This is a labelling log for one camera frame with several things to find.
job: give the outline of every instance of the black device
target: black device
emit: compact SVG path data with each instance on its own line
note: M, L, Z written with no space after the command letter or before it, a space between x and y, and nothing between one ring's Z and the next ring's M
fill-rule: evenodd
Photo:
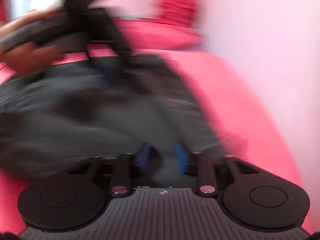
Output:
M26 188L18 209L22 240L304 240L310 201L297 185L226 155L177 145L182 187L153 187L154 151L92 157Z

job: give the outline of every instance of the pink fabric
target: pink fabric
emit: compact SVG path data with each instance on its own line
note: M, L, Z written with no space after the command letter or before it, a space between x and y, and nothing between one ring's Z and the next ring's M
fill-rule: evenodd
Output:
M199 44L194 24L199 0L157 0L156 18L118 20L120 31L135 49L177 50Z
M137 52L158 54L167 60L191 89L209 124L221 135L231 154L302 186L296 163L272 120L225 60L205 52ZM91 51L91 56L108 55L112 54L107 49ZM76 61L83 56L69 55L69 61L65 62L70 62L71 58ZM10 73L0 71L0 76L5 80ZM24 187L24 184L0 172L0 231L17 234L24 229L16 207ZM303 228L313 232L309 215Z
M162 24L155 20L119 20L118 26L135 49L176 50L201 41L201 36L189 28Z

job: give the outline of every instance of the pink couch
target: pink couch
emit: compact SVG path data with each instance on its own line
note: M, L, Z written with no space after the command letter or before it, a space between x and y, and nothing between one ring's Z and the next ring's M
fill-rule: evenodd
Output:
M230 153L273 174L301 185L294 159L273 121L245 83L220 57L205 52L140 50L167 59L168 63L198 99L214 130ZM91 51L92 56L111 55L109 50ZM81 60L83 54L66 55L65 62ZM12 74L0 70L3 82ZM17 210L17 198L25 184L0 171L0 231L18 234L24 223ZM313 232L309 215L303 228Z

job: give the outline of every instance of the round pad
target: round pad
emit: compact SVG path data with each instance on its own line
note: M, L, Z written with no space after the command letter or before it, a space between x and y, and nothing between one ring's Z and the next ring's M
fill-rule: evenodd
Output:
M222 204L240 223L263 230L300 225L310 200L299 186L267 173L242 175L223 193Z
M253 203L262 207L279 207L287 201L287 195L275 187L258 187L250 192Z
M79 228L97 218L105 206L103 192L82 175L53 177L25 189L18 209L24 221L46 231Z

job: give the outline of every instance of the ribbed plastic surface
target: ribbed plastic surface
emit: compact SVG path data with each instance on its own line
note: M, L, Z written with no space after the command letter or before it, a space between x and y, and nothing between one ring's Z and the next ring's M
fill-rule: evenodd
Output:
M190 188L137 188L127 198L110 202L85 228L47 233L27 228L23 240L304 240L301 228L264 233L244 228L221 210L218 202Z

